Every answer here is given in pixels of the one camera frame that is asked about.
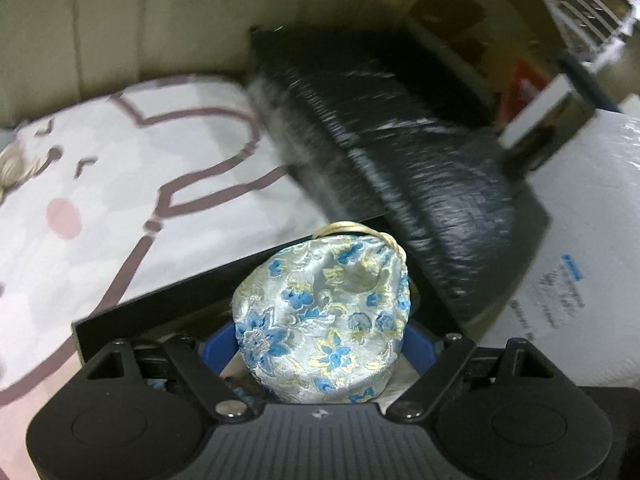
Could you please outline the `blue floral brocade pouch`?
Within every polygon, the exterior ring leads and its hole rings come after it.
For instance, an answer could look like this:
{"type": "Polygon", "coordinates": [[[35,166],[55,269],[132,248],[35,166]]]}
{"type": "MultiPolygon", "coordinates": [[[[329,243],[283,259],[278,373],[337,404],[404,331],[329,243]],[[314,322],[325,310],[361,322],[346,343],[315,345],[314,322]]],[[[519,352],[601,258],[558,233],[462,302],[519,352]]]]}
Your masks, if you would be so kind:
{"type": "Polygon", "coordinates": [[[250,374],[286,403],[363,403],[392,378],[411,313],[407,255],[390,234],[334,222],[276,252],[235,289],[250,374]]]}

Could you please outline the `grey crochet doll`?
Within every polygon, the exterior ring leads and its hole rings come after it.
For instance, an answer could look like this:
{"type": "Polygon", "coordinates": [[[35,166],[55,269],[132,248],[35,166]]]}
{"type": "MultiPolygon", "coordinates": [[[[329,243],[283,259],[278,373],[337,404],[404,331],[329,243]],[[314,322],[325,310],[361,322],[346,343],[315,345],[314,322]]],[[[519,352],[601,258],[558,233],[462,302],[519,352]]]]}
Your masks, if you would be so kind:
{"type": "Polygon", "coordinates": [[[26,181],[35,177],[41,167],[39,157],[29,158],[25,155],[21,143],[13,140],[2,151],[0,156],[0,197],[15,191],[26,181]]]}

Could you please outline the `black storage box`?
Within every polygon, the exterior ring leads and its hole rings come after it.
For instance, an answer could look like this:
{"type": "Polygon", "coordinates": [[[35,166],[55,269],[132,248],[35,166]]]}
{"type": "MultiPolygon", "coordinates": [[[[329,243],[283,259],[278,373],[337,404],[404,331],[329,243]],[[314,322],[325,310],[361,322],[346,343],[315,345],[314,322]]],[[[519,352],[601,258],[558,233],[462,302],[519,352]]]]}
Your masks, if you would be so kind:
{"type": "MultiPolygon", "coordinates": [[[[195,338],[213,335],[229,321],[231,295],[243,278],[285,244],[249,255],[220,268],[150,292],[118,307],[96,310],[73,324],[81,363],[88,363],[107,344],[119,339],[159,340],[180,332],[195,338]]],[[[410,250],[408,269],[414,298],[412,320],[438,338],[450,318],[423,273],[422,261],[410,250]]]]}

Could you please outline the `white bubble wrap package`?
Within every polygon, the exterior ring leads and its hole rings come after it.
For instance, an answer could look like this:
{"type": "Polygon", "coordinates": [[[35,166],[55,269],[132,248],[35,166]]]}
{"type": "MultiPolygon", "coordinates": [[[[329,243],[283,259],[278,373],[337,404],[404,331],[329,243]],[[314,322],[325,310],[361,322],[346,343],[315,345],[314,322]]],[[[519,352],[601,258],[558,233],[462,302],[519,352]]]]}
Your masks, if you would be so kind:
{"type": "Polygon", "coordinates": [[[515,294],[472,330],[523,337],[578,385],[639,385],[639,122],[599,110],[528,179],[551,217],[515,294]]]}

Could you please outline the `cartoon printed bed sheet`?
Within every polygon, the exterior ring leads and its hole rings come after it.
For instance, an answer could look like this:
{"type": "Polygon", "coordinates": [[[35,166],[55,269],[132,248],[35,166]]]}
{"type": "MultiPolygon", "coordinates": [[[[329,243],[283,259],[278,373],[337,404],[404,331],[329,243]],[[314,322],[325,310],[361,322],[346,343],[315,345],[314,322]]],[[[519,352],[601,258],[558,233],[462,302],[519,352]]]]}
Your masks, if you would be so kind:
{"type": "Polygon", "coordinates": [[[149,81],[18,130],[39,171],[1,204],[1,474],[79,367],[73,322],[310,234],[326,221],[247,91],[149,81]]]}

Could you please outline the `black wrapped cushion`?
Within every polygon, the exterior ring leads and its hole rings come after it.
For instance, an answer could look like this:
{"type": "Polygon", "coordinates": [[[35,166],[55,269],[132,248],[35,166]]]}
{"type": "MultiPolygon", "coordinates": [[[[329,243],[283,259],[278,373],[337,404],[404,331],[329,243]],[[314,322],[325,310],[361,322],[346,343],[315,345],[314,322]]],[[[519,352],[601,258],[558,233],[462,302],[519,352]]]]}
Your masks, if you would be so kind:
{"type": "Polygon", "coordinates": [[[514,295],[549,216],[487,106],[411,32],[256,27],[247,88],[326,215],[382,218],[456,322],[514,295]]]}

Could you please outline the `white flat panel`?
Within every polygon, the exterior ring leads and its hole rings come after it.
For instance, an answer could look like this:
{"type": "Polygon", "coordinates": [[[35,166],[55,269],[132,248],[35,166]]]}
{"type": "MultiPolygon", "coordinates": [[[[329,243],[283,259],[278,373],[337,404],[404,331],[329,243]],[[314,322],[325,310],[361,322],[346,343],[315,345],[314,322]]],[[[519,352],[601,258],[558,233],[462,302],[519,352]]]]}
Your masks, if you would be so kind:
{"type": "Polygon", "coordinates": [[[506,125],[499,143],[510,150],[538,127],[550,126],[555,128],[554,142],[560,144],[582,128],[593,114],[594,108],[578,96],[568,77],[559,75],[506,125]]]}

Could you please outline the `red book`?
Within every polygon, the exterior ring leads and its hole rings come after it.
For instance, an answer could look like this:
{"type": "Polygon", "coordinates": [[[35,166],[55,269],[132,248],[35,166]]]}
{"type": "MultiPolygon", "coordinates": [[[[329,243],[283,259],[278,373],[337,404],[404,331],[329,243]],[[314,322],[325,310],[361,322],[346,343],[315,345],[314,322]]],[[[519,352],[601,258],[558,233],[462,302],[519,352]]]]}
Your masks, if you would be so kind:
{"type": "Polygon", "coordinates": [[[504,126],[518,116],[548,86],[549,78],[520,58],[511,70],[506,91],[500,98],[496,121],[504,126]]]}

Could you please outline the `white cabinet doors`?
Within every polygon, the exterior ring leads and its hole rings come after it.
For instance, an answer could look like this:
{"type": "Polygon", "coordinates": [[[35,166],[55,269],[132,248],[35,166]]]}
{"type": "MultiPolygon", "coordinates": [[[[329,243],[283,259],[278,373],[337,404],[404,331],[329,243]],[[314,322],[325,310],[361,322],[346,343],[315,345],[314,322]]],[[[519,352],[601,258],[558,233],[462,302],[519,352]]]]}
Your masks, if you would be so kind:
{"type": "Polygon", "coordinates": [[[368,0],[1,0],[1,120],[156,76],[242,70],[248,30],[348,23],[368,0]]]}

